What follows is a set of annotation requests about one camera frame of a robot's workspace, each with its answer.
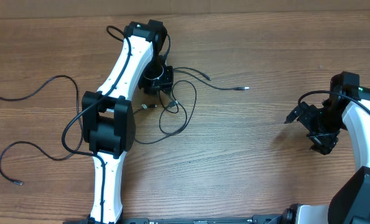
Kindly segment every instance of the cable end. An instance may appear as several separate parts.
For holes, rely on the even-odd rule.
[[[167,107],[169,107],[169,108],[173,108],[174,106],[176,106],[176,105],[178,105],[179,104],[179,102],[177,101],[177,100],[175,100],[175,101],[171,101],[168,105],[167,105]]]
[[[249,87],[248,86],[245,86],[245,87],[237,87],[236,90],[246,91],[246,90],[249,90]]]
[[[20,185],[20,186],[22,186],[22,185],[23,185],[23,182],[21,182],[21,181],[19,181],[19,180],[15,180],[13,183],[14,183],[14,184],[17,184],[17,185]]]

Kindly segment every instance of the wood grain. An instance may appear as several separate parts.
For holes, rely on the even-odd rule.
[[[0,0],[0,19],[370,10],[370,0]]]
[[[150,146],[135,144],[124,163],[124,217],[248,217],[281,213],[291,203],[329,203],[354,173],[346,131],[328,156],[309,151],[300,123],[283,122],[298,97],[329,89],[343,70],[361,75],[370,87],[370,11],[122,16],[73,19],[0,20],[0,95],[24,96],[46,79],[64,74],[80,95],[95,91],[109,75],[122,43],[106,25],[163,21],[172,38],[169,63],[206,72],[210,83],[250,86],[218,91],[184,74],[197,87],[188,128]],[[179,85],[178,99],[190,110],[191,87]],[[311,96],[319,104],[327,96]],[[133,105],[155,98],[136,91]],[[161,137],[161,107],[136,115],[137,138]],[[54,156],[66,154],[60,137],[75,115],[75,91],[55,80],[20,102],[0,101],[0,153],[18,140],[32,141]],[[164,129],[183,122],[164,115]],[[69,132],[75,146],[78,125]],[[87,151],[87,144],[81,150]],[[29,146],[12,148],[0,176],[0,223],[61,223],[86,217],[93,203],[93,162],[73,156],[47,159]]]

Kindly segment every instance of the black cable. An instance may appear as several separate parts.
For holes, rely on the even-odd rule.
[[[176,97],[175,97],[175,95],[173,94],[173,89],[175,88],[175,86],[178,84],[178,83],[181,83],[181,82],[185,82],[185,83],[189,83],[189,84],[191,84],[191,86],[193,87],[193,89],[195,90],[195,101],[194,101],[194,104],[193,104],[193,109],[192,109],[192,112],[190,113],[190,116],[189,116],[189,118],[188,118],[188,116],[187,116],[187,111],[186,111],[186,109],[185,109],[185,107],[183,107],[183,105],[181,104],[181,103],[177,103],[180,107],[182,107],[182,109],[183,109],[183,111],[185,112],[185,122],[184,122],[184,124],[180,127],[180,128],[178,128],[177,130],[175,130],[174,132],[172,132],[172,133],[167,133],[167,132],[165,132],[165,131],[163,131],[162,130],[162,128],[161,128],[161,119],[162,119],[162,115],[164,114],[164,112],[167,110],[166,109],[166,107],[164,107],[164,105],[163,105],[163,111],[161,112],[161,114],[160,114],[160,118],[159,118],[159,128],[160,128],[160,130],[161,130],[161,132],[163,132],[164,134],[166,134],[164,137],[162,137],[162,138],[160,138],[160,139],[158,139],[158,140],[155,140],[155,141],[152,141],[152,142],[141,142],[141,141],[139,141],[139,140],[137,140],[136,138],[135,138],[135,142],[138,142],[139,144],[154,144],[154,143],[157,143],[157,142],[160,142],[160,141],[162,141],[162,140],[164,140],[164,139],[166,139],[166,138],[169,138],[169,137],[171,137],[171,136],[174,136],[174,135],[176,135],[176,134],[179,134],[179,133],[181,133],[187,126],[188,126],[188,124],[189,124],[189,122],[190,122],[190,120],[191,120],[191,118],[192,118],[192,116],[193,116],[193,113],[194,113],[194,111],[195,111],[195,107],[196,107],[196,101],[197,101],[197,90],[196,90],[196,87],[194,86],[194,84],[193,83],[191,83],[190,81],[187,81],[187,80],[179,80],[179,81],[177,81],[177,82],[175,82],[173,85],[172,85],[172,91],[171,91],[171,93],[172,93],[172,98],[175,100],[175,101],[177,101],[177,99],[176,99]]]
[[[210,84],[209,84],[209,83],[207,83],[207,82],[204,82],[203,80],[199,79],[198,77],[194,76],[194,75],[193,75],[193,74],[191,74],[191,73],[188,73],[188,72],[185,72],[185,71],[181,71],[181,70],[179,70],[179,68],[182,68],[182,69],[189,69],[189,70],[194,71],[194,72],[197,72],[197,73],[199,73],[200,75],[204,76],[205,78],[209,79],[208,75],[206,75],[205,73],[203,73],[203,72],[201,72],[201,71],[199,71],[199,70],[197,70],[197,69],[189,68],[189,67],[178,67],[178,68],[174,68],[174,69],[173,69],[173,71],[174,71],[174,72],[184,73],[184,74],[190,75],[191,77],[196,78],[198,81],[200,81],[200,82],[202,82],[202,83],[206,84],[207,86],[210,86],[210,87],[212,87],[212,88],[214,88],[214,89],[216,89],[216,90],[248,90],[248,87],[234,87],[234,88],[220,88],[220,87],[216,87],[216,86],[210,85]],[[193,87],[193,89],[195,90],[195,101],[194,101],[193,109],[192,109],[192,113],[190,114],[189,119],[188,119],[188,117],[187,117],[187,111],[186,111],[186,109],[183,107],[183,105],[182,105],[182,104],[180,104],[180,103],[177,101],[177,99],[176,99],[175,95],[173,94],[173,89],[174,89],[174,88],[175,88],[175,86],[176,86],[178,83],[180,83],[180,82],[186,82],[186,83],[191,84],[191,86],[192,86],[192,87]],[[175,82],[175,83],[172,85],[172,91],[171,91],[171,93],[170,93],[170,94],[169,94],[169,98],[172,100],[172,102],[171,102],[171,103],[175,103],[175,106],[177,107],[177,111],[175,111],[175,112],[174,112],[174,111],[170,111],[170,110],[168,109],[168,106],[165,106],[165,105],[163,104],[162,99],[161,99],[160,92],[158,92],[158,97],[159,97],[159,100],[160,100],[160,104],[161,104],[161,105],[162,105],[162,107],[163,107],[163,111],[161,112],[161,114],[160,114],[160,118],[159,118],[159,129],[160,129],[160,131],[161,131],[162,133],[164,133],[164,134],[165,134],[165,136],[164,136],[164,137],[162,137],[162,138],[160,138],[160,139],[158,139],[158,140],[152,141],[152,142],[142,142],[142,141],[139,141],[139,140],[137,140],[137,139],[135,138],[135,142],[138,142],[139,144],[154,144],[154,143],[157,143],[157,142],[159,142],[159,141],[162,141],[162,140],[164,140],[164,139],[166,139],[166,138],[169,138],[169,137],[171,137],[171,136],[174,136],[174,135],[176,135],[176,134],[181,133],[181,132],[182,132],[182,131],[183,131],[183,130],[188,126],[188,124],[189,124],[189,122],[190,122],[190,120],[191,120],[191,118],[192,118],[192,116],[193,116],[193,112],[194,112],[194,110],[195,110],[195,107],[196,107],[196,101],[197,101],[197,90],[196,90],[196,87],[195,87],[195,86],[194,86],[194,84],[193,84],[192,82],[190,82],[190,81],[187,81],[187,80],[179,80],[179,81]],[[169,113],[177,114],[177,113],[179,112],[179,107],[178,107],[178,105],[179,105],[179,106],[183,109],[183,111],[185,112],[185,122],[184,122],[184,124],[183,124],[180,128],[178,128],[178,129],[177,129],[177,130],[175,130],[174,132],[172,132],[172,133],[168,133],[168,132],[164,131],[164,130],[162,129],[162,127],[161,127],[162,115],[163,115],[163,114],[164,114],[164,112],[166,112],[166,111],[168,111]]]
[[[168,49],[162,57],[164,61],[166,61],[168,54],[170,53],[170,49],[171,49],[171,37],[168,34],[167,34],[167,37],[168,37]]]
[[[38,89],[36,89],[33,93],[25,96],[25,97],[22,97],[22,98],[3,98],[0,96],[0,100],[3,100],[3,101],[8,101],[8,102],[13,102],[13,101],[21,101],[21,100],[26,100],[28,98],[30,98],[31,96],[34,96],[35,94],[37,94],[41,89],[43,89],[43,87],[48,84],[49,82],[51,82],[52,80],[56,79],[56,78],[67,78],[69,79],[70,81],[72,81],[72,83],[74,84],[75,86],[75,90],[76,90],[76,112],[77,114],[80,113],[80,106],[79,106],[79,96],[78,96],[78,86],[76,84],[76,82],[74,81],[74,79],[72,79],[71,77],[67,76],[67,75],[57,75],[57,76],[54,76],[50,79],[48,79],[47,81],[45,81]],[[81,123],[81,120],[78,120],[78,123],[80,124],[80,128],[81,128],[81,139],[80,139],[80,142],[78,143],[77,147],[75,148],[75,151],[79,150],[79,148],[81,147],[81,144],[83,142],[83,132],[82,132],[82,129],[83,129],[83,125]],[[73,153],[70,153],[69,155],[63,157],[63,158],[55,158],[55,157],[52,157],[50,155],[48,155],[41,147],[39,147],[38,145],[32,143],[32,142],[28,142],[28,141],[17,141],[17,142],[14,142],[10,145],[8,145],[7,148],[5,148],[3,150],[3,152],[1,153],[0,155],[0,174],[5,178],[7,179],[8,181],[11,181],[12,183],[14,184],[17,184],[17,185],[23,185],[23,181],[21,180],[16,180],[16,179],[12,179],[12,178],[9,178],[1,169],[1,162],[2,162],[2,157],[3,155],[5,154],[5,152],[10,149],[12,146],[16,145],[16,144],[29,144],[31,146],[34,146],[36,147],[40,152],[42,152],[44,155],[46,155],[49,159],[53,160],[53,161],[64,161],[68,158],[70,158]]]
[[[110,32],[110,30],[109,30],[109,29],[114,29],[114,30],[116,30],[116,31],[120,32],[122,35],[124,35],[124,34],[123,34],[123,32],[121,31],[121,29],[118,29],[118,28],[117,28],[117,27],[115,27],[115,26],[106,26],[106,31],[107,31],[107,33],[108,33],[111,37],[113,37],[114,39],[119,40],[119,41],[121,41],[121,42],[124,42],[124,40],[122,40],[121,38],[119,38],[119,37],[117,37],[116,35],[112,34],[112,33]]]
[[[195,70],[194,68],[187,68],[187,67],[181,67],[181,68],[191,69],[191,70],[193,70],[195,72],[198,72],[200,75],[203,75],[204,74],[201,71]],[[196,77],[195,75],[193,75],[193,74],[191,74],[189,72],[185,72],[185,71],[178,70],[178,69],[179,69],[179,67],[178,68],[174,68],[173,71],[174,72],[178,72],[178,73],[184,73],[184,74],[190,75],[191,77],[193,77],[193,78],[197,79],[198,81],[200,81],[200,82],[208,85],[211,88],[214,88],[215,90],[248,90],[249,89],[249,87],[232,87],[232,88],[220,88],[220,87],[216,87],[216,86],[213,86],[213,85],[211,85],[211,84],[209,84],[209,83],[207,83],[207,82],[199,79],[198,77]]]
[[[101,200],[100,200],[100,205],[101,205],[101,218],[100,218],[100,223],[103,223],[103,204],[104,204],[104,183],[105,183],[105,181],[106,181],[106,169],[105,169],[105,163],[104,163],[104,160],[102,159],[102,157],[100,157],[100,156],[98,156],[97,155],[97,153],[89,153],[89,152],[81,152],[81,151],[74,151],[73,149],[70,149],[68,146],[67,146],[67,144],[66,144],[66,134],[67,134],[67,131],[70,129],[70,127],[74,124],[74,122],[76,121],[76,120],[79,120],[80,118],[81,118],[81,116],[85,113],[85,112],[87,112],[88,110],[90,110],[92,107],[94,107],[94,106],[97,106],[98,104],[100,104],[107,96],[109,96],[110,95],[110,93],[111,92],[113,92],[113,90],[116,88],[116,86],[117,86],[117,83],[118,83],[118,81],[121,79],[121,77],[122,77],[122,75],[124,74],[124,71],[125,71],[125,69],[127,68],[127,66],[128,66],[128,62],[129,62],[129,58],[131,57],[131,49],[132,49],[132,47],[131,47],[131,43],[130,43],[130,41],[129,41],[129,39],[128,39],[128,37],[127,36],[125,36],[124,35],[124,32],[122,31],[122,30],[120,30],[120,29],[118,29],[117,27],[113,27],[113,26],[108,26],[107,28],[106,28],[106,30],[108,31],[108,33],[112,36],[112,37],[114,37],[114,38],[116,38],[116,39],[118,39],[118,40],[120,40],[118,37],[116,37],[116,36],[114,36],[113,34],[111,34],[110,32],[109,32],[109,30],[108,30],[108,28],[109,27],[111,27],[111,28],[113,28],[113,29],[115,29],[115,30],[117,30],[118,32],[120,32],[123,36],[124,36],[124,38],[127,40],[127,44],[128,44],[128,55],[127,55],[127,59],[126,59],[126,61],[125,61],[125,63],[124,63],[124,66],[123,66],[123,69],[121,69],[121,72],[120,72],[120,74],[118,75],[118,77],[117,77],[117,79],[116,79],[116,81],[113,83],[113,85],[111,86],[111,88],[110,88],[110,90],[106,93],[106,94],[104,94],[98,101],[96,101],[96,102],[94,102],[93,104],[91,104],[89,107],[87,107],[85,110],[83,110],[81,113],[79,113],[79,114],[77,114],[68,124],[67,124],[67,126],[66,126],[66,128],[63,130],[63,133],[62,133],[62,145],[63,145],[63,147],[67,150],[67,151],[69,151],[69,152],[71,152],[71,153],[74,153],[74,154],[79,154],[79,155],[83,155],[83,156],[93,156],[93,157],[95,157],[95,158],[97,158],[97,159],[99,159],[99,161],[101,162],[101,166],[102,166],[102,186],[101,186]]]
[[[298,106],[301,107],[301,101],[302,99],[304,99],[305,97],[309,96],[309,95],[312,95],[312,94],[320,94],[320,93],[326,93],[326,94],[333,94],[333,95],[337,95],[337,96],[340,96],[340,97],[343,97],[347,100],[350,100],[352,101],[353,103],[356,103],[358,106],[360,106],[367,114],[370,115],[370,110],[365,107],[363,104],[361,104],[359,101],[353,99],[352,97],[349,97],[349,96],[346,96],[342,93],[336,93],[336,92],[333,92],[333,91],[328,91],[328,90],[316,90],[316,91],[310,91],[304,95],[302,95],[299,99],[298,99]]]

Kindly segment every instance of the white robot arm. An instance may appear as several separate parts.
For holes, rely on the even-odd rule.
[[[123,50],[110,76],[98,88],[97,93],[86,92],[82,101],[83,110],[85,110],[110,92],[124,68],[125,61],[130,57],[113,91],[108,96],[104,96],[105,100],[98,107],[88,110],[83,115],[84,140],[90,144],[90,150],[97,153],[105,162],[102,202],[103,167],[97,157],[93,158],[95,200],[89,220],[94,223],[100,223],[101,219],[103,223],[117,223],[123,212],[121,177],[124,158],[135,136],[131,99],[136,86],[143,87],[146,93],[151,94],[172,86],[170,82],[172,67],[166,66],[165,58],[159,56],[167,36],[167,30],[162,22],[149,21],[148,24],[131,22],[124,33],[128,38],[123,40]],[[129,55],[129,46],[131,46],[131,55]],[[99,115],[100,112],[105,111],[113,112],[114,119]]]
[[[308,137],[314,142],[311,149],[322,154],[334,148],[340,128],[347,129],[356,173],[330,205],[292,205],[285,211],[287,215],[293,213],[288,223],[370,223],[370,114],[366,111],[370,111],[370,89],[359,86],[359,75],[343,72],[331,79],[330,91],[314,93],[330,94],[323,108],[301,103],[303,97],[310,95],[307,93],[286,123],[299,116],[298,121],[310,131]]]

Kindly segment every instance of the black plastic part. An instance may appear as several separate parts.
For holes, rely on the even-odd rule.
[[[370,101],[370,89],[360,87],[359,75],[354,73],[342,72],[333,76],[330,91],[344,94],[355,100]],[[291,111],[285,123],[291,123],[298,118],[297,121],[310,131],[307,135],[313,142],[310,149],[327,155],[336,146],[340,129],[346,129],[342,122],[342,114],[349,100],[331,94],[322,104],[323,107],[318,109],[315,105],[309,106],[302,102]]]
[[[370,223],[370,168],[361,167],[333,197],[328,223]]]
[[[282,214],[280,224],[295,224],[299,206],[301,206],[301,204],[295,203],[292,204],[289,208],[286,208]]]
[[[74,222],[63,222],[63,224],[89,224],[88,219],[74,221]]]
[[[92,218],[91,215],[88,215],[88,217],[86,218],[86,221],[87,221],[86,224],[105,224],[105,223],[100,223],[100,222],[95,221],[95,219]],[[120,217],[118,218],[118,221],[116,223],[109,222],[107,224],[123,224],[123,222],[124,222],[123,221],[123,213],[121,212]]]
[[[158,91],[171,91],[173,85],[172,67],[165,65],[165,58],[159,56],[167,37],[167,29],[160,21],[149,20],[147,24],[131,22],[124,30],[128,37],[143,37],[153,44],[152,60],[146,65],[139,79],[138,87],[144,92],[155,95]]]
[[[82,99],[85,110],[102,97],[101,93],[86,91]],[[114,110],[114,119],[100,116],[107,109]],[[132,104],[123,96],[118,99],[107,96],[98,107],[83,114],[84,141],[90,151],[103,151],[118,159],[123,151],[129,151],[135,137],[135,119]]]
[[[254,215],[252,216],[252,223],[260,224],[279,224],[282,215]]]
[[[251,224],[249,218],[173,218],[150,220],[150,224]]]
[[[128,218],[128,219],[123,219],[121,224],[149,224],[149,219],[147,218]]]
[[[148,95],[156,95],[158,91],[163,91],[164,93],[170,93],[173,85],[173,68],[172,66],[163,65],[163,74],[159,77],[150,79],[148,78],[147,71],[139,79],[138,87],[144,89],[144,93]]]

